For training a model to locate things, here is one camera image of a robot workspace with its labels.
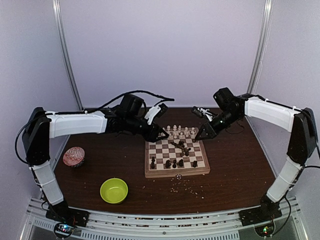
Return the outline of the dark queen piece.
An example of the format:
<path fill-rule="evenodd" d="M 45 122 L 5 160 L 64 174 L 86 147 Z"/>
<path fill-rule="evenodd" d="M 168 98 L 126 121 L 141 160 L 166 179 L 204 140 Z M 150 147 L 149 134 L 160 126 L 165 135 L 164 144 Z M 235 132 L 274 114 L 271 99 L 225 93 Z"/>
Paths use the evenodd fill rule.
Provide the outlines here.
<path fill-rule="evenodd" d="M 167 160 L 167 161 L 165 162 L 164 167 L 165 167 L 166 169 L 169 169 L 169 168 L 171 167 L 171 161 L 170 161 L 170 160 Z"/>

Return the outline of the dark knight piece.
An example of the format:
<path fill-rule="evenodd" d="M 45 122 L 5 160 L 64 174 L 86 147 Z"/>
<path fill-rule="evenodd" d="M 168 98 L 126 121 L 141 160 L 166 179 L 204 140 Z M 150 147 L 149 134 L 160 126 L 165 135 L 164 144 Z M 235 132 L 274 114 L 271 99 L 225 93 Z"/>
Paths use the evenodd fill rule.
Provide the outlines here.
<path fill-rule="evenodd" d="M 193 161 L 193 163 L 192 163 L 192 167 L 193 168 L 196 168 L 198 166 L 198 162 L 195 160 L 195 161 Z"/>

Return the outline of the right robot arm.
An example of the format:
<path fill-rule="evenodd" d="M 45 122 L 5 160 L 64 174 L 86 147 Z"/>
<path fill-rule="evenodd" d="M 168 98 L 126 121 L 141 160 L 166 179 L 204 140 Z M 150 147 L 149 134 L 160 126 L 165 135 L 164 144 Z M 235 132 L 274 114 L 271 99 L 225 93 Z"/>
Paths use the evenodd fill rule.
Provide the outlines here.
<path fill-rule="evenodd" d="M 279 202 L 296 183 L 307 160 L 319 150 L 316 120 L 310 108 L 299 109 L 270 101 L 260 95 L 234 95 L 229 88 L 219 89 L 214 95 L 221 113 L 194 106 L 191 110 L 199 118 L 206 118 L 195 140 L 214 139 L 218 134 L 244 117 L 256 118 L 283 128 L 290 133 L 284 166 L 274 183 L 260 200 L 256 210 L 259 220 L 266 221 L 278 210 Z"/>

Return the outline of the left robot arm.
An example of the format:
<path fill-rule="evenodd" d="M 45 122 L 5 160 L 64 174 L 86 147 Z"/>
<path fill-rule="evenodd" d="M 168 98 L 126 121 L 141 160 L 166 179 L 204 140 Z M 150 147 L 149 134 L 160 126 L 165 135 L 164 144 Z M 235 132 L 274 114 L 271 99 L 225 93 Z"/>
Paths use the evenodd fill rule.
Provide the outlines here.
<path fill-rule="evenodd" d="M 69 221 L 74 214 L 50 166 L 50 140 L 61 136 L 123 132 L 141 135 L 151 143 L 168 138 L 168 133 L 154 119 L 167 111 L 165 102 L 173 99 L 147 91 L 146 94 L 160 101 L 146 108 L 145 100 L 137 96 L 138 93 L 139 90 L 125 92 L 100 107 L 82 111 L 55 112 L 36 107 L 28 122 L 17 133 L 16 139 L 22 140 L 25 158 L 19 154 L 16 156 L 30 167 L 50 210 L 61 222 Z M 108 107 L 118 99 L 121 100 L 120 104 Z"/>

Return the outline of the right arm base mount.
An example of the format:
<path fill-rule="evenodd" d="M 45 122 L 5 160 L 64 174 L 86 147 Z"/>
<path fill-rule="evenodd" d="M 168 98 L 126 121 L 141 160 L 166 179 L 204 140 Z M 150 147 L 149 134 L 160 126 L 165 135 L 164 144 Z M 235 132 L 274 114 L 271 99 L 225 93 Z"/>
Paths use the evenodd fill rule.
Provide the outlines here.
<path fill-rule="evenodd" d="M 276 232 L 275 219 L 282 216 L 279 209 L 265 214 L 261 206 L 241 210 L 238 214 L 243 227 L 253 225 L 255 233 L 263 238 L 271 237 Z"/>

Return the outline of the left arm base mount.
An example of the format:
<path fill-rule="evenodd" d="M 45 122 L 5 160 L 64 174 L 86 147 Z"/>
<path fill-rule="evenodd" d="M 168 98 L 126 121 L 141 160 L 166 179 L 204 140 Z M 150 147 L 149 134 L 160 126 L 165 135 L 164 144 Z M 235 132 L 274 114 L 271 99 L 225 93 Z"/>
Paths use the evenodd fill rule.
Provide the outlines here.
<path fill-rule="evenodd" d="M 53 233 L 59 239 L 69 238 L 78 227 L 86 227 L 90 213 L 71 208 L 66 216 L 60 216 L 52 209 L 46 211 L 45 217 L 56 221 Z"/>

